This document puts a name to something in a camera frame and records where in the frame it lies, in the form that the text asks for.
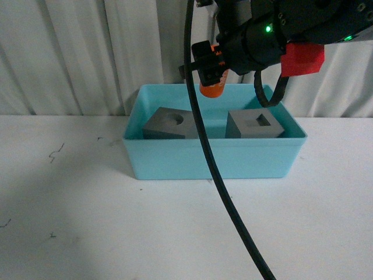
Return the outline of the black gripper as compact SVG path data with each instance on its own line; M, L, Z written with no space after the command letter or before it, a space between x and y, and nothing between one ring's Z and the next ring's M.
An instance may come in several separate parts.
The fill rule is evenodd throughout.
M191 70L197 71L203 87L220 83L224 63L238 75L262 71L278 64L285 54L286 39L281 35L279 23L273 17L250 19L232 31L221 31L217 36L218 45L210 41L195 44L184 43L192 52L194 62Z

